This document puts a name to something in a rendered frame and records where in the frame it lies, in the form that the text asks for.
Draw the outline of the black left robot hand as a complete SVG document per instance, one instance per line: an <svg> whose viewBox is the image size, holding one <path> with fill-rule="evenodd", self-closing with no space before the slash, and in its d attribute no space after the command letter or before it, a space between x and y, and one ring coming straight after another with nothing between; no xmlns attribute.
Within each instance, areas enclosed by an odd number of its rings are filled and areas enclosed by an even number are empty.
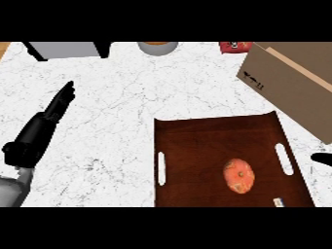
<svg viewBox="0 0 332 249"><path fill-rule="evenodd" d="M75 82L61 88L44 112L38 112L26 124L17 139L2 148L5 163L35 168L50 146L57 125L76 98Z"/></svg>

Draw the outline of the orange squash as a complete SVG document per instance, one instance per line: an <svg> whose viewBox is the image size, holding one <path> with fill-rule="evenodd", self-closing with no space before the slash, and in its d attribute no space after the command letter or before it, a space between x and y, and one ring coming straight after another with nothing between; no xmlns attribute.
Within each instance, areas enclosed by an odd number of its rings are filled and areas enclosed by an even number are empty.
<svg viewBox="0 0 332 249"><path fill-rule="evenodd" d="M250 164L241 159L231 159L224 168L224 177L230 189L246 194L255 184L255 172Z"/></svg>

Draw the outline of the brown cardboard box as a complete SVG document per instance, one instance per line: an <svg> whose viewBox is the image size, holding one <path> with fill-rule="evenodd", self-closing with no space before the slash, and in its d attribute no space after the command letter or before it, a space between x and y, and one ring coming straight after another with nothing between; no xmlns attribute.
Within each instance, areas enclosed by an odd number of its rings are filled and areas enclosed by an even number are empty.
<svg viewBox="0 0 332 249"><path fill-rule="evenodd" d="M332 42L256 42L239 78L331 144Z"/></svg>

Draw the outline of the dark brown wooden tray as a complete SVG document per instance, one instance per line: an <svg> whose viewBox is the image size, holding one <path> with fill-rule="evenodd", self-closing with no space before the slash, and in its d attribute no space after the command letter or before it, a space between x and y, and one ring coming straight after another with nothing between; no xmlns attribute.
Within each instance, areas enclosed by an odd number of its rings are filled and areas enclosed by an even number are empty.
<svg viewBox="0 0 332 249"><path fill-rule="evenodd" d="M154 164L166 166L166 182L154 185L157 206L312 207L299 171L287 174L275 146L289 139L278 115L154 122ZM225 165L244 160L255 173L252 190L236 193Z"/></svg>

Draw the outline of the grey round pot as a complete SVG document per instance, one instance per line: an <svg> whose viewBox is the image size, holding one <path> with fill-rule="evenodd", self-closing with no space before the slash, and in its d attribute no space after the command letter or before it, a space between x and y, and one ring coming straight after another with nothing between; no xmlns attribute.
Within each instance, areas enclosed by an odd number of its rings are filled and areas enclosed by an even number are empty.
<svg viewBox="0 0 332 249"><path fill-rule="evenodd" d="M140 42L140 49L150 55L162 56L169 54L174 50L177 50L179 46L178 42L168 42L168 43L147 43Z"/></svg>

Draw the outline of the red can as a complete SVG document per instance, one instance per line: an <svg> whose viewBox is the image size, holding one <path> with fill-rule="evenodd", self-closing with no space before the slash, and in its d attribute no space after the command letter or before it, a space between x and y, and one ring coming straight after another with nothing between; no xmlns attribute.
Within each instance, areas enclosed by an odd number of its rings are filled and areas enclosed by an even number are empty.
<svg viewBox="0 0 332 249"><path fill-rule="evenodd" d="M252 42L221 42L222 53L247 53L252 48Z"/></svg>

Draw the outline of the grey appliance with black frame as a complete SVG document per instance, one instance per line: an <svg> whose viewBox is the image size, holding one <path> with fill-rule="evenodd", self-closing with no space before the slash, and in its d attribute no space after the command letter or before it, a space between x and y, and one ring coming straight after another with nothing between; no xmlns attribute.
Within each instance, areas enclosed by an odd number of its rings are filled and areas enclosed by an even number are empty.
<svg viewBox="0 0 332 249"><path fill-rule="evenodd" d="M25 42L38 61L54 58L110 56L112 42Z"/></svg>

